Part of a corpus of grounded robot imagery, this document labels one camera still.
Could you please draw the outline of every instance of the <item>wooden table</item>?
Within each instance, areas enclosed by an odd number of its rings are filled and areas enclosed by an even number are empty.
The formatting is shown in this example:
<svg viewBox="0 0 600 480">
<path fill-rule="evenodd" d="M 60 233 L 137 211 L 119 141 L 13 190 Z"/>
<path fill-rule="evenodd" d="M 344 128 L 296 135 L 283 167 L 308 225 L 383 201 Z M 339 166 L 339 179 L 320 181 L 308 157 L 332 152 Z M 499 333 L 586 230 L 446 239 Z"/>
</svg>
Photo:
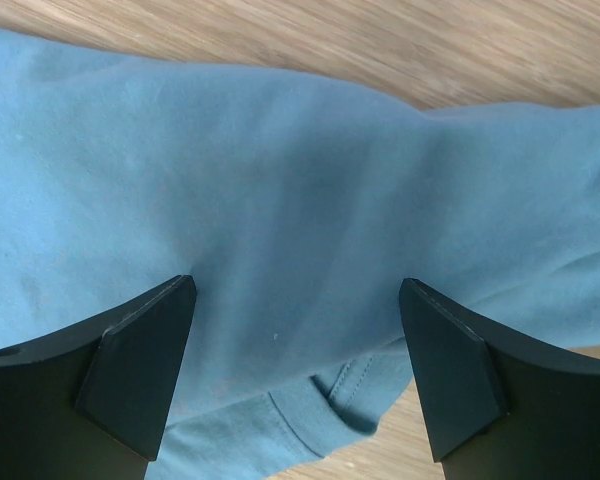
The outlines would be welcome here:
<svg viewBox="0 0 600 480">
<path fill-rule="evenodd" d="M 600 103 L 600 0 L 0 0 L 0 27 L 166 59 L 311 71 L 421 108 Z M 278 478 L 442 473 L 411 387 L 375 439 Z"/>
</svg>

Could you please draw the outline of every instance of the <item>black object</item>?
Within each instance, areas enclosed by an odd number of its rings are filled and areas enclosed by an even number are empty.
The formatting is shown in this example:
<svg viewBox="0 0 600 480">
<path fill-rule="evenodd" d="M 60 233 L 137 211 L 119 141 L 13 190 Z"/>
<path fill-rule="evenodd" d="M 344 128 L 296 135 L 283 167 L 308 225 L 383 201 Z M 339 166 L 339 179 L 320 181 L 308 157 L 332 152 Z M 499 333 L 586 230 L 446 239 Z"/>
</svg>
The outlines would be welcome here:
<svg viewBox="0 0 600 480">
<path fill-rule="evenodd" d="M 0 350 L 0 480 L 141 480 L 156 459 L 196 288 L 178 276 Z"/>
<path fill-rule="evenodd" d="M 435 461 L 448 480 L 600 480 L 600 360 L 408 279 L 400 309 Z"/>
</svg>

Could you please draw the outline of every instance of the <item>cloth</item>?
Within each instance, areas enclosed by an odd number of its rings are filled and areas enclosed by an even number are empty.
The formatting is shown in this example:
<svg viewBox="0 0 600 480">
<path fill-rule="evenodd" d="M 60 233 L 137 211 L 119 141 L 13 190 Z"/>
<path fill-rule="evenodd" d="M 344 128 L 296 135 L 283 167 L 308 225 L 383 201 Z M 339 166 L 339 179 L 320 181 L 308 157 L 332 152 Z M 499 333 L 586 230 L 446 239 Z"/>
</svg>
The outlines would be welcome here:
<svg viewBox="0 0 600 480">
<path fill-rule="evenodd" d="M 410 379 L 405 277 L 600 343 L 600 106 L 421 112 L 0 30 L 0 348 L 187 273 L 194 324 L 147 478 L 318 459 L 372 434 Z"/>
</svg>

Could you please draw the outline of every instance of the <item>light brown wood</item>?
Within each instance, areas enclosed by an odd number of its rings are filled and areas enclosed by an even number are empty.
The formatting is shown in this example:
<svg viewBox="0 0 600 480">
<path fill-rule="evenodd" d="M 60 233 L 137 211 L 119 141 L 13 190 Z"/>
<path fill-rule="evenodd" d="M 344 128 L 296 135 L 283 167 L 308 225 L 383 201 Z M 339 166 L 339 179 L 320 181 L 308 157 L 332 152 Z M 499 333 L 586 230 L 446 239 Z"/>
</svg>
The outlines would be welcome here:
<svg viewBox="0 0 600 480">
<path fill-rule="evenodd" d="M 316 72 L 422 108 L 600 103 L 600 0 L 0 0 L 0 27 L 171 60 Z M 278 478 L 442 473 L 411 387 L 376 438 Z"/>
</svg>

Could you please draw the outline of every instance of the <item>blue fabric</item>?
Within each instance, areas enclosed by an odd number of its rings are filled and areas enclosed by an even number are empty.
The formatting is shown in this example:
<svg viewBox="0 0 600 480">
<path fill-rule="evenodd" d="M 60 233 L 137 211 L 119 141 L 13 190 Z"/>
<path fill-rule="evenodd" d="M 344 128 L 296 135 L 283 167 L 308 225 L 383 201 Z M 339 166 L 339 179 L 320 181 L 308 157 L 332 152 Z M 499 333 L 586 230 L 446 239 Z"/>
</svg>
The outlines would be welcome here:
<svg viewBox="0 0 600 480">
<path fill-rule="evenodd" d="M 0 348 L 183 273 L 199 298 L 147 478 L 319 459 L 410 379 L 404 277 L 600 343 L 600 107 L 420 112 L 0 31 Z"/>
</svg>

